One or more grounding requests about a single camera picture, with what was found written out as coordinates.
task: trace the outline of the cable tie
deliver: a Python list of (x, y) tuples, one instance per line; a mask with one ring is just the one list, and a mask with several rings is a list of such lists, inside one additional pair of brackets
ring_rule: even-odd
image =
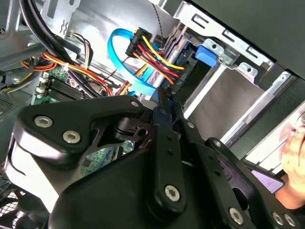
[(65, 65), (62, 66), (62, 68), (67, 72), (69, 71), (69, 63), (65, 63)]

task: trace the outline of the gray sheet metal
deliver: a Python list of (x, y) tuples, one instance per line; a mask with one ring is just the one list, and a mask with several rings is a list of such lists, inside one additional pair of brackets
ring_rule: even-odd
[(193, 0), (305, 79), (305, 1)]

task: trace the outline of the black plastic bracket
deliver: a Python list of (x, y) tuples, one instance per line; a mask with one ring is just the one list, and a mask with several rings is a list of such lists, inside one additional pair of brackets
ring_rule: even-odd
[[(122, 143), (124, 139), (107, 138), (113, 133), (108, 135), (106, 132), (113, 132), (126, 116), (140, 119), (146, 110), (137, 99), (127, 95), (29, 106), (19, 113), (13, 137), (33, 155), (56, 166), (70, 167), (76, 165), (85, 152)], [(37, 116), (50, 118), (52, 126), (37, 126), (34, 122)], [(63, 133), (69, 130), (81, 136), (80, 142), (69, 144), (64, 141)]]
[[(274, 198), (271, 192), (224, 144), (216, 138), (209, 138), (205, 144), (217, 153), (218, 159), (230, 170), (231, 188), (239, 189), (246, 197), (251, 219), (257, 228), (279, 228), (278, 222), (272, 215), (274, 212), (282, 219), (285, 219), (285, 215), (289, 215), (294, 222), (297, 222), (290, 211)], [(286, 220), (283, 220), (281, 228), (291, 228), (291, 226)]]

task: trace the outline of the finger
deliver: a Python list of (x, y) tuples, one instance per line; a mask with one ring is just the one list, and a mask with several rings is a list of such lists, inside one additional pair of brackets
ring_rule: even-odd
[(299, 166), (301, 169), (305, 169), (305, 142), (303, 141), (303, 144), (300, 149), (300, 154), (299, 154)]
[(291, 141), (292, 141), (294, 135), (295, 135), (295, 130), (290, 132), (285, 144), (282, 147), (280, 147), (279, 157), (280, 157), (280, 160), (282, 161), (282, 164), (287, 163), (289, 160), (289, 154), (290, 154), (289, 147), (290, 147), (290, 144), (291, 144)]
[(289, 164), (292, 167), (298, 167), (300, 165), (299, 154), (305, 137), (305, 127), (301, 126), (295, 132), (293, 139), (290, 142), (289, 152)]

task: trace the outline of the blue drive latch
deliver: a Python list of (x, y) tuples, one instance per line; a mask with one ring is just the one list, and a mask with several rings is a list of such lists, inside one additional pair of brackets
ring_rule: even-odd
[(217, 65), (217, 55), (203, 46), (199, 46), (195, 57), (210, 67)]

